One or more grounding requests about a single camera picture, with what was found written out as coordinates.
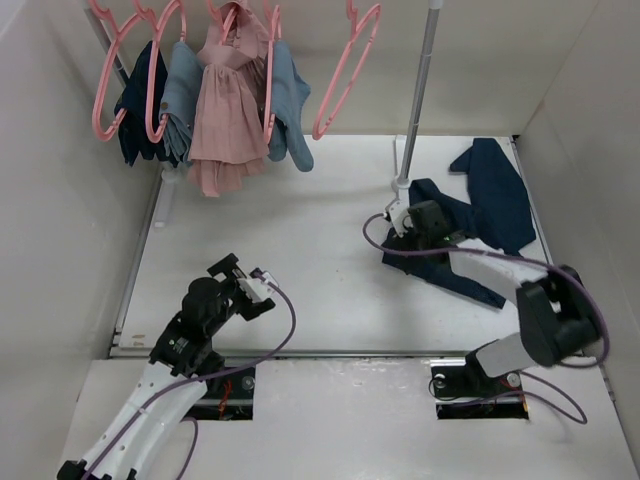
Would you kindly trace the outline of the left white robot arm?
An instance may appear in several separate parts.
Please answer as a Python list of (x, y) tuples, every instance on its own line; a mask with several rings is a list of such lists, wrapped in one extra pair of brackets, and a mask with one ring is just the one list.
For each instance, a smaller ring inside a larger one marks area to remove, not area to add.
[(264, 270), (244, 272), (233, 254), (192, 281), (114, 420), (80, 459), (63, 463), (58, 478), (146, 478), (188, 411), (223, 387), (228, 370), (213, 349), (214, 335), (235, 315), (251, 321), (272, 310), (276, 285)]

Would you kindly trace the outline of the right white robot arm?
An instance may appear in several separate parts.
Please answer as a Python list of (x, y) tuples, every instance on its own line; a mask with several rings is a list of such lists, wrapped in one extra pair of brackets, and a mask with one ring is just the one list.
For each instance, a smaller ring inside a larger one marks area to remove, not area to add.
[(404, 227), (416, 246), (439, 250), (439, 264), (503, 297), (515, 306), (518, 316), (517, 332), (482, 345), (462, 359), (432, 363), (438, 397), (491, 397), (518, 389), (520, 371), (535, 365), (553, 367), (602, 338), (595, 310), (572, 268), (501, 254), (453, 230), (434, 201), (409, 207), (408, 216)]

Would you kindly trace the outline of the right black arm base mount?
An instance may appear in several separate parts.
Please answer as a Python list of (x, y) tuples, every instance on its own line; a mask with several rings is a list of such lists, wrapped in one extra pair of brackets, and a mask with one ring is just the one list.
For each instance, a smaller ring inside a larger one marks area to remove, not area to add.
[(518, 373), (488, 377), (465, 358), (435, 359), (429, 367), (438, 420), (529, 419)]

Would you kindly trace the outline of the dark blue jeans trousers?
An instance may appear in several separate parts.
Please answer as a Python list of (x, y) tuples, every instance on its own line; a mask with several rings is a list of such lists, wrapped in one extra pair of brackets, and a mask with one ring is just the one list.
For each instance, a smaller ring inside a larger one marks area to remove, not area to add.
[[(525, 185), (496, 140), (474, 139), (450, 164), (449, 171), (466, 176), (468, 203), (441, 192), (433, 180), (422, 178), (410, 185), (410, 204), (436, 202), (454, 232), (462, 231), (508, 255), (518, 256), (536, 239)], [(494, 309), (500, 310), (506, 303), (499, 294), (452, 272), (446, 254), (425, 258), (385, 253), (382, 263)]]

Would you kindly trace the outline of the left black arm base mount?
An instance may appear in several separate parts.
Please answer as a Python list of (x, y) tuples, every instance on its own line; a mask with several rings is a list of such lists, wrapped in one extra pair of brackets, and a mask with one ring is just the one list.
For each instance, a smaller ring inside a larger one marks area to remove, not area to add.
[(209, 382), (209, 390), (187, 416), (203, 421), (250, 421), (253, 419), (256, 368)]

